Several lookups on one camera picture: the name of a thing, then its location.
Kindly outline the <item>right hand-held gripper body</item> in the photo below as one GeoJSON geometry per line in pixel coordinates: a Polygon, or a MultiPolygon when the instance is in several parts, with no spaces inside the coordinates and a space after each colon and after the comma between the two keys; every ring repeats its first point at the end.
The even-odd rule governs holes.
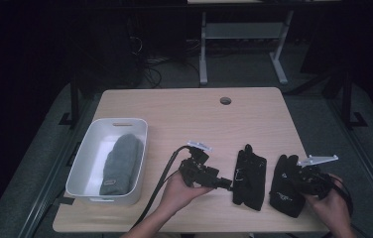
{"type": "Polygon", "coordinates": [[[323,173],[318,167],[320,164],[338,160],[333,156],[312,156],[297,162],[297,173],[293,177],[293,185],[298,192],[315,195],[319,199],[327,197],[334,186],[329,174],[323,173]]]}

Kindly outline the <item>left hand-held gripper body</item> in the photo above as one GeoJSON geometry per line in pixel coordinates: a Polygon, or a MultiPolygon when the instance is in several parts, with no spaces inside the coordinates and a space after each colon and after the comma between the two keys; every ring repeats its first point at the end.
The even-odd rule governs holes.
{"type": "Polygon", "coordinates": [[[182,160],[179,171],[187,186],[193,186],[195,183],[205,187],[217,188],[219,178],[214,178],[210,173],[208,167],[205,165],[209,159],[206,151],[211,151],[211,148],[205,146],[203,143],[188,141],[186,144],[190,157],[182,160]]]}

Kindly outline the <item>black glove with white print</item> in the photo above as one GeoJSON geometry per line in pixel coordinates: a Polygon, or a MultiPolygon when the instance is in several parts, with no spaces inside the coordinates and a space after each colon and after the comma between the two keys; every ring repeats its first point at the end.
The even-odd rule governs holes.
{"type": "Polygon", "coordinates": [[[297,170],[297,155],[282,155],[274,169],[270,194],[270,205],[281,213],[298,218],[304,209],[306,199],[302,195],[295,196],[288,190],[288,184],[293,184],[287,179],[287,172],[297,170]]]}

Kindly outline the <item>black glove with buckle strap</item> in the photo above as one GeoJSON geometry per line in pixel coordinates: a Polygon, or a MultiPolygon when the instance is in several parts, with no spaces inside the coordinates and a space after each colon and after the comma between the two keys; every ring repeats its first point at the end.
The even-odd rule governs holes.
{"type": "Polygon", "coordinates": [[[233,177],[233,203],[260,211],[265,197],[267,160],[247,144],[238,152],[233,177]]]}

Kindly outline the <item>grey mitten with label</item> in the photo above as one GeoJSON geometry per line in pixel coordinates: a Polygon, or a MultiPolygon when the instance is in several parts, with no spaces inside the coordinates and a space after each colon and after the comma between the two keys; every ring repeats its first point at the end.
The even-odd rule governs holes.
{"type": "Polygon", "coordinates": [[[99,194],[127,194],[131,190],[142,156],[143,143],[133,134],[122,135],[105,161],[99,194]]]}

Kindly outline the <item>white plastic bin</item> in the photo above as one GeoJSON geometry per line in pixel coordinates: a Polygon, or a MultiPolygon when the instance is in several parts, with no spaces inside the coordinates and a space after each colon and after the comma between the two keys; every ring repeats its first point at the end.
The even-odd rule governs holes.
{"type": "Polygon", "coordinates": [[[93,121],[81,142],[72,164],[66,191],[89,203],[101,202],[115,205],[136,203],[141,194],[146,164],[148,124],[139,118],[105,118],[93,121]],[[100,195],[103,169],[108,154],[116,141],[125,134],[135,135],[143,143],[143,156],[131,190],[124,195],[100,195]]]}

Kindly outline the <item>person's left hand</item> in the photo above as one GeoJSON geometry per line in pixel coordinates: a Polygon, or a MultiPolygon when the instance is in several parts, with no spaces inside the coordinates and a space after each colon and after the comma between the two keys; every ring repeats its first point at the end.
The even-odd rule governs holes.
{"type": "Polygon", "coordinates": [[[195,198],[212,191],[211,187],[189,187],[179,172],[174,173],[167,181],[157,211],[168,217],[189,205],[195,198]]]}

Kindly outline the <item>person's right hand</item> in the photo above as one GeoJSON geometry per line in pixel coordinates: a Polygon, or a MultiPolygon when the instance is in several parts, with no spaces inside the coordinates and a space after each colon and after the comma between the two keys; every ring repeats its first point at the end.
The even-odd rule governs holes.
{"type": "Polygon", "coordinates": [[[328,228],[338,223],[350,224],[350,215],[345,200],[337,191],[331,190],[327,197],[319,199],[314,195],[305,194],[304,198],[317,217],[328,228]]]}

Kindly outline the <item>black metal stand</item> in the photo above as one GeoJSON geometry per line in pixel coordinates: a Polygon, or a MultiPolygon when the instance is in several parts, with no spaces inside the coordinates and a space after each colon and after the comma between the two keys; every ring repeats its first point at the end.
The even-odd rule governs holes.
{"type": "Polygon", "coordinates": [[[66,125],[70,129],[74,128],[79,119],[79,102],[78,102],[78,86],[77,86],[77,75],[76,72],[70,79],[69,83],[70,90],[70,111],[62,115],[60,125],[66,125]]]}
{"type": "Polygon", "coordinates": [[[341,120],[345,127],[352,130],[354,127],[367,127],[368,124],[359,112],[353,112],[352,104],[352,78],[347,71],[342,79],[341,120]]]}

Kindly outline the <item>black tape strip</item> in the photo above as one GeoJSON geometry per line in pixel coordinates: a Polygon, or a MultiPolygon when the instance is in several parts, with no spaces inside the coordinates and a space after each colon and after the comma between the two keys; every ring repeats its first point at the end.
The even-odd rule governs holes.
{"type": "Polygon", "coordinates": [[[58,196],[54,200],[53,205],[55,206],[60,206],[61,204],[72,205],[73,202],[74,202],[74,199],[72,197],[58,196]]]}

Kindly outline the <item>grey metal desk frame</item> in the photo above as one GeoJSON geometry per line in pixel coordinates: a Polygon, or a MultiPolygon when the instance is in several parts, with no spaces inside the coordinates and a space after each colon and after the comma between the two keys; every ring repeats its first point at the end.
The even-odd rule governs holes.
{"type": "Polygon", "coordinates": [[[211,23],[207,21],[206,13],[201,14],[200,55],[199,55],[199,84],[207,85],[206,41],[207,40],[277,40],[278,44],[269,53],[270,61],[281,84],[287,84],[280,62],[280,56],[294,16],[289,11],[283,22],[269,23],[211,23]]]}

